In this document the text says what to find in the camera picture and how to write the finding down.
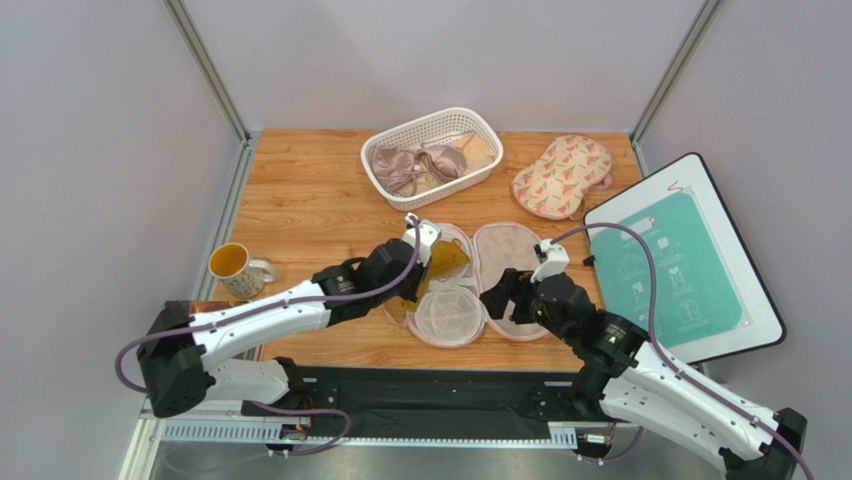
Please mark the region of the mustard yellow bra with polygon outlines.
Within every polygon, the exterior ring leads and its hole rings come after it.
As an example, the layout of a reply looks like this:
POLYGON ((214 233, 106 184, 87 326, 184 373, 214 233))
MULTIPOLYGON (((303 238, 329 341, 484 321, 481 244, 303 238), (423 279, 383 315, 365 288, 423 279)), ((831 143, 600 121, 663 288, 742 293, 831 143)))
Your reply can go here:
POLYGON ((419 303, 430 290, 433 280, 448 279, 460 273, 470 263, 471 258, 462 248, 462 242, 459 239, 438 241, 432 249, 431 264, 423 282, 418 287, 416 299, 402 300, 402 308, 407 312, 416 312, 419 303))

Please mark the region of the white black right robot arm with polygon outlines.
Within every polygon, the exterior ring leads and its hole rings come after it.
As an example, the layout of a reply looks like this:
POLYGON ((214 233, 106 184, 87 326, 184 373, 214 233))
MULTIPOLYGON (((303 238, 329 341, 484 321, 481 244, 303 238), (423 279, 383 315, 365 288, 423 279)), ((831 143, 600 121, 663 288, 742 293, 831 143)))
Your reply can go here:
POLYGON ((490 317, 537 324, 583 360, 569 400, 580 416, 609 417, 677 443, 728 479, 790 479, 807 421, 791 408, 774 412, 657 352, 648 333, 597 308, 566 274, 535 281, 508 268, 481 294, 490 317))

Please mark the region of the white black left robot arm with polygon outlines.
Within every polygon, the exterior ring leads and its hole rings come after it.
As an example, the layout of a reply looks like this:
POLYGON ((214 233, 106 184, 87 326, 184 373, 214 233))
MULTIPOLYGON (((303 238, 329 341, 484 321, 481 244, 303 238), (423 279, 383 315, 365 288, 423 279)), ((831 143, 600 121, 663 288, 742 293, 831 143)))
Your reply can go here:
POLYGON ((136 348, 153 414, 177 416, 205 400, 269 404, 282 399, 295 383, 292 366, 239 361, 237 354, 363 318, 396 297, 415 300, 439 237, 434 227, 410 229, 367 257, 327 267, 287 291, 236 307, 195 314, 181 305, 164 307, 136 348))

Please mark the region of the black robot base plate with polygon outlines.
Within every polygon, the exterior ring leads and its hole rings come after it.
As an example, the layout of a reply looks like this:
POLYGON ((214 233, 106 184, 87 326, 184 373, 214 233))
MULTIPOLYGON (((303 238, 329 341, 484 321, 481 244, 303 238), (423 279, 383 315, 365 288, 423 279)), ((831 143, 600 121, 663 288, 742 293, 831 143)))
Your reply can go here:
POLYGON ((574 408, 572 372, 320 366, 297 371, 303 386, 276 405, 319 410, 310 432, 317 428, 326 435, 345 426, 334 410, 346 412, 349 432, 360 434, 531 438, 551 422, 606 426, 612 421, 601 412, 574 408))

